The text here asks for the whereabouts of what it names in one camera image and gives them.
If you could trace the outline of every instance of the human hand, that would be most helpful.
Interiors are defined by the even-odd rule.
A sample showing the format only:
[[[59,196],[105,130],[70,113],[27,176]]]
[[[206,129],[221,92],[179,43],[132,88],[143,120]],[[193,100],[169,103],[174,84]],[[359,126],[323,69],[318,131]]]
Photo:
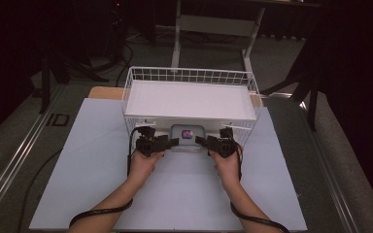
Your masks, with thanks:
[[[238,151],[242,153],[242,147],[238,146]],[[239,184],[239,166],[240,157],[237,152],[232,153],[227,158],[223,158],[219,153],[209,150],[210,155],[214,158],[222,186],[225,189],[235,184]]]
[[[153,153],[150,157],[146,157],[138,150],[135,150],[132,154],[130,172],[126,181],[135,185],[137,189],[141,188],[155,169],[155,163],[162,156],[163,151]]]

